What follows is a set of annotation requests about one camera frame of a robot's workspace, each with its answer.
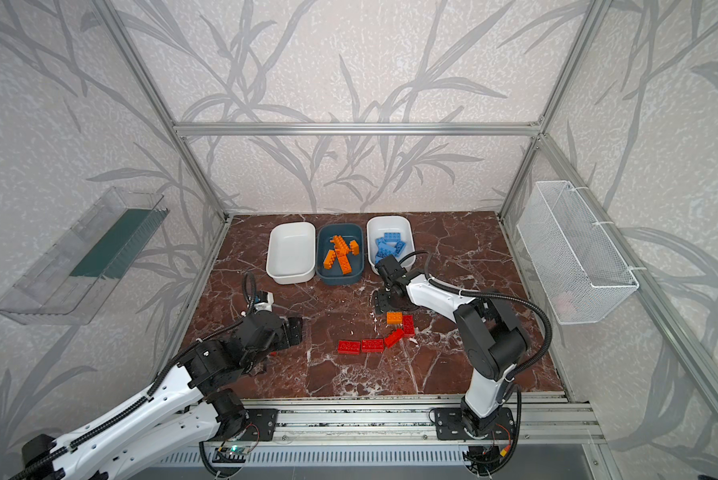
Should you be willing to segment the red lego brick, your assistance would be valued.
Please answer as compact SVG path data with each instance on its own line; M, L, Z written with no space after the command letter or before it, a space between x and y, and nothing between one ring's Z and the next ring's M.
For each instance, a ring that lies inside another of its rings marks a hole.
M387 349L395 346L405 337L403 329L395 329L390 335L384 339L384 344Z
M337 351L341 355L359 355L362 353L362 342L353 340L340 340Z
M405 338L412 338L415 336L416 329L414 317L412 315L402 316L402 331Z
M385 340L379 339L363 339L361 341L362 353L382 353L386 349Z

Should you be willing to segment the long orange lego brick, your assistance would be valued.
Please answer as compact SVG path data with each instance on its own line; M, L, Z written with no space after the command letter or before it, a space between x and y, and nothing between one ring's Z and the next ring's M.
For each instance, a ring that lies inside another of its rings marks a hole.
M348 243L345 241L345 239L341 235L335 235L332 238L332 243L334 246L333 250L335 250L337 253L337 259L336 259L337 262L338 262L339 256L347 256L348 257L349 254L351 253L351 249L350 249Z

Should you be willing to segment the blue lego brick front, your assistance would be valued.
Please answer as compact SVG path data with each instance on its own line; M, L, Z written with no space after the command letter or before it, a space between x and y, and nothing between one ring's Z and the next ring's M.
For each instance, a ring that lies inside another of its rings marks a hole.
M397 241L394 248L394 256L396 258L400 258L402 256L402 253L404 252L406 248L406 243L404 241Z

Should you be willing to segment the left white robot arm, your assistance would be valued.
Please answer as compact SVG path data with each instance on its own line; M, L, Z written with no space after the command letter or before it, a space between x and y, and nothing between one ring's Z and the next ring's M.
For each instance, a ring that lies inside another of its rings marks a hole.
M58 438L22 448L18 479L125 478L194 442L226 441L253 422L231 384L271 354L301 344L303 320L273 311L273 295L246 273L244 315L179 351L144 390Z

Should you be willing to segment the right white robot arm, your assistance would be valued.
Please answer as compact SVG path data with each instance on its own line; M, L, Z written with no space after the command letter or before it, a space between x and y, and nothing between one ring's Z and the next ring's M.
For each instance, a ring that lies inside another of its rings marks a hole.
M451 285L427 268L407 269L393 256L376 264L383 287L375 292L376 310L405 306L428 309L452 321L473 367L470 386L461 401L464 429L475 439L487 436L497 422L516 376L549 352L553 326L549 316L529 300ZM543 342L532 355L532 341L514 305L532 311L544 327Z

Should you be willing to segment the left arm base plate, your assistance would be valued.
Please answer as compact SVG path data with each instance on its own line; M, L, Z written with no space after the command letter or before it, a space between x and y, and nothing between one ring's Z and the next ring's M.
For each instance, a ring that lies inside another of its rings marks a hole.
M276 431L279 410L273 408L251 409L242 429L232 436L230 442L271 442Z

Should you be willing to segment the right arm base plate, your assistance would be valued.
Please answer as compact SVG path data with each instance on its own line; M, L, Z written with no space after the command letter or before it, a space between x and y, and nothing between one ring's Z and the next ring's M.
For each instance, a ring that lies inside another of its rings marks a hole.
M509 408L501 408L489 428L476 435L467 431L460 407L434 408L430 411L429 418L434 424L439 441L511 441L516 430L516 420Z

